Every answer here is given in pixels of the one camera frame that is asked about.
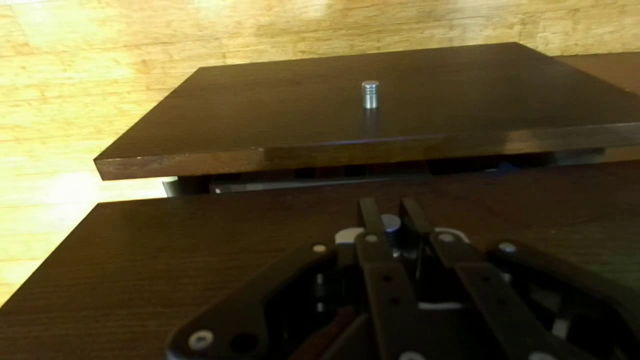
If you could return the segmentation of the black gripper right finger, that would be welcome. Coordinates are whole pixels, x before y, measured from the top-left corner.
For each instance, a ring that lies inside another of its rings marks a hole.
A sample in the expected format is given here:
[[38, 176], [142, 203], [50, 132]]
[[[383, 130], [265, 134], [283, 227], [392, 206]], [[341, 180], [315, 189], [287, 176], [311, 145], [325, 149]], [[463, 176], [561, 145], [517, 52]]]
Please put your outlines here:
[[456, 232], [434, 230], [416, 200], [400, 203], [410, 280], [438, 360], [592, 360], [552, 336], [503, 274]]

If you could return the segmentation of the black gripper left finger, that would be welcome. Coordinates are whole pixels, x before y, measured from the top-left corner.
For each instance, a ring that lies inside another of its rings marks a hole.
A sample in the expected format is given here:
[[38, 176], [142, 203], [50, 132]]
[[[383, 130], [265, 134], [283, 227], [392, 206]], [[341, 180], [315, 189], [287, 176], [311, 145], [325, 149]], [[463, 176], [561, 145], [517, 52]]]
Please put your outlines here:
[[368, 312], [380, 360], [427, 360], [417, 338], [417, 306], [404, 266], [392, 257], [381, 217], [371, 199], [357, 203], [364, 234], [356, 241]]

